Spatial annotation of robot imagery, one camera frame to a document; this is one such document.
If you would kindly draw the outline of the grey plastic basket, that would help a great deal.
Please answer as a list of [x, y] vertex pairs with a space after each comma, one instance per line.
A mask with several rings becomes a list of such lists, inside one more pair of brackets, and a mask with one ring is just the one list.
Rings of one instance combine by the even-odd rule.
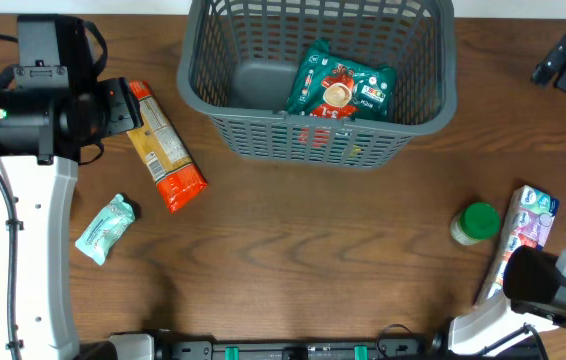
[[[321, 39], [331, 55], [396, 71], [394, 84], [367, 88], [387, 100], [384, 119], [287, 112], [300, 64]], [[451, 0], [213, 0], [191, 5], [177, 85], [240, 155], [377, 168], [450, 122], [456, 73]]]

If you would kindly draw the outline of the red spaghetti packet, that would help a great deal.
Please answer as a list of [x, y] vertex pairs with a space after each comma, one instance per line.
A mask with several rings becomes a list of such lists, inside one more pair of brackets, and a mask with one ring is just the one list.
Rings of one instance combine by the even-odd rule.
[[207, 181], [163, 112], [149, 84], [131, 81], [143, 125], [127, 132], [171, 213], [193, 200]]

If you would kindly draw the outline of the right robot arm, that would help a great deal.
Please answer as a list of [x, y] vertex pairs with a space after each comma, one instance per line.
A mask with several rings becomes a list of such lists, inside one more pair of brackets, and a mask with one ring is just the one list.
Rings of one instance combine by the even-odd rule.
[[[552, 83], [566, 93], [566, 34], [536, 66], [531, 80], [540, 86]], [[472, 313], [454, 318], [433, 345], [449, 358], [528, 359], [530, 351], [519, 344], [533, 337], [536, 356], [544, 359], [540, 335], [556, 328], [566, 328], [566, 249], [555, 256], [522, 245], [506, 263], [501, 291]]]

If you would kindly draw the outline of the green lid jar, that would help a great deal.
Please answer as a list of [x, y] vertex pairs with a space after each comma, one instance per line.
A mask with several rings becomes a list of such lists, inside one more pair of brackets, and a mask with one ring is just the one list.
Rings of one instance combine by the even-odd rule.
[[475, 202], [452, 218], [450, 234], [461, 245], [475, 245], [496, 236], [501, 219], [496, 209], [485, 202]]

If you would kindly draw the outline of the Kleenex tissue multipack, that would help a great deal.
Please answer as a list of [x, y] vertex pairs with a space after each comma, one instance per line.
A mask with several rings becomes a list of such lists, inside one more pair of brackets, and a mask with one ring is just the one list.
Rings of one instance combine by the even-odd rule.
[[513, 193], [493, 261], [477, 294], [474, 308], [502, 290], [505, 268], [517, 248], [544, 248], [559, 204], [558, 199], [529, 185]]

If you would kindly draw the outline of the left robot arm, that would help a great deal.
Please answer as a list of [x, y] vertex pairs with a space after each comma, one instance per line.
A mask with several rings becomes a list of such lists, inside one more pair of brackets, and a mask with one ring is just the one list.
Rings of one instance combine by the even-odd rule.
[[0, 359], [77, 359], [69, 220], [81, 151], [142, 125], [124, 78], [103, 79], [103, 37], [66, 15], [21, 15], [0, 75]]

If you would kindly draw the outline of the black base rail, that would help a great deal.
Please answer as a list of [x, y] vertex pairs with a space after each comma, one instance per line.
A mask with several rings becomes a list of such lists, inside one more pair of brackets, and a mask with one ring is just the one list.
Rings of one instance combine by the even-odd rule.
[[427, 339], [392, 324], [374, 339], [221, 342], [168, 330], [113, 333], [89, 357], [106, 360], [398, 360], [459, 359], [445, 338]]

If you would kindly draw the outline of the light teal snack packet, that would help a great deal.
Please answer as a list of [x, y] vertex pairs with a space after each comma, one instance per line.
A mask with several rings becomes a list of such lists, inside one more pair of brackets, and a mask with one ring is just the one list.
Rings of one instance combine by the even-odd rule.
[[135, 220], [132, 205], [122, 194], [116, 194], [76, 240], [75, 246], [102, 266], [109, 250]]

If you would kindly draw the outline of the green coffee mix bag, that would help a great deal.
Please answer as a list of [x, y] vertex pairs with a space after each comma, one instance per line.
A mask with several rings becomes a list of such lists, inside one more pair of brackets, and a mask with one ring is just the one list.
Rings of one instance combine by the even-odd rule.
[[324, 39], [300, 62], [284, 111], [290, 115], [385, 121], [397, 80], [389, 66], [371, 67], [334, 56]]

